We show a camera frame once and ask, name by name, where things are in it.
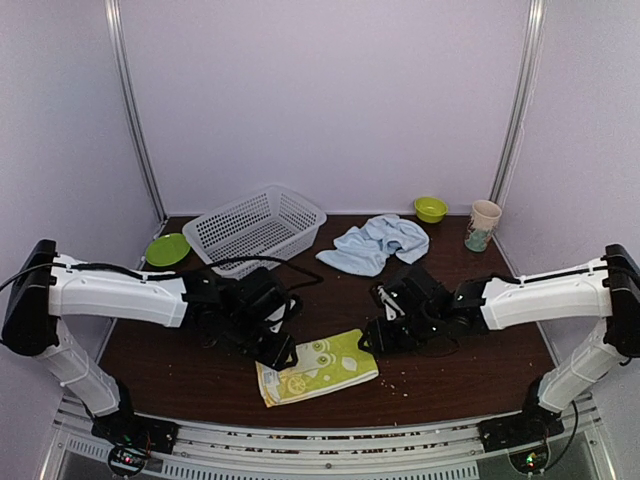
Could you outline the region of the green patterned white towel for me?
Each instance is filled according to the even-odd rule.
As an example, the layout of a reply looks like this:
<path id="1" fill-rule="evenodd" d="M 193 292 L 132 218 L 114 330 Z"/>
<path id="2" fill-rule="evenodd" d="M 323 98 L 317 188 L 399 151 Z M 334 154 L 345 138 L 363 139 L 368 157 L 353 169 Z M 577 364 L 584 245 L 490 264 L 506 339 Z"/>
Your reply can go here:
<path id="1" fill-rule="evenodd" d="M 328 395 L 375 379 L 374 356 L 361 350 L 362 331 L 353 329 L 296 346 L 295 366 L 276 371 L 256 363 L 260 395 L 267 408 Z"/>

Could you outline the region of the light blue towel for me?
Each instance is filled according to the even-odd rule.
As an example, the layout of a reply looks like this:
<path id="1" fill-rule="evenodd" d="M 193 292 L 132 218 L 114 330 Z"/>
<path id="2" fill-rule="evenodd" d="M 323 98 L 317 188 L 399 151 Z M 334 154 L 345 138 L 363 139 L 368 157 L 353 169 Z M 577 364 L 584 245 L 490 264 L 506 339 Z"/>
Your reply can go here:
<path id="1" fill-rule="evenodd" d="M 369 218 L 361 227 L 352 226 L 333 240 L 333 248 L 315 258 L 346 274 L 375 277 L 395 256 L 413 264 L 429 251 L 430 237 L 418 224 L 396 214 Z"/>

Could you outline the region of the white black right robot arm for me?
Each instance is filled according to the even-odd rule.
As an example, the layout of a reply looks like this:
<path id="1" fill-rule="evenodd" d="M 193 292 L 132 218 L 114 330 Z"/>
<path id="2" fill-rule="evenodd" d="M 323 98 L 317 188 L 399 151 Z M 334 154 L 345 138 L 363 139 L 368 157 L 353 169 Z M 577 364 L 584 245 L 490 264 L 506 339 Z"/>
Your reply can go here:
<path id="1" fill-rule="evenodd" d="M 358 346 L 375 356 L 415 351 L 439 337 L 459 339 L 562 318 L 596 319 L 568 359 L 532 382 L 519 413 L 479 423 L 487 451 L 561 434 L 561 413 L 575 398 L 615 365 L 639 355 L 639 267 L 619 244 L 573 268 L 490 275 L 454 291 L 411 265 L 372 294 L 384 315 L 367 324 Z"/>

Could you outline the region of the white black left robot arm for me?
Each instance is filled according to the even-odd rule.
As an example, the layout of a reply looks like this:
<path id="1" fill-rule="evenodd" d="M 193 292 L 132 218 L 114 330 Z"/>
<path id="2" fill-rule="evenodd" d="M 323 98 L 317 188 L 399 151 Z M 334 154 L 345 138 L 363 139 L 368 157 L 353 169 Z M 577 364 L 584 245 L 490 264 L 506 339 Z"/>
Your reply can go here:
<path id="1" fill-rule="evenodd" d="M 278 325 L 301 306 L 268 269 L 240 280 L 201 267 L 183 273 L 139 272 L 60 255 L 39 241 L 19 273 L 4 282 L 10 295 L 1 342 L 41 362 L 83 404 L 92 434 L 111 444 L 171 452 L 178 427 L 135 413 L 124 383 L 104 372 L 75 341 L 67 316 L 122 318 L 178 329 L 194 325 L 208 342 L 223 340 L 273 370 L 298 361 L 294 339 Z"/>

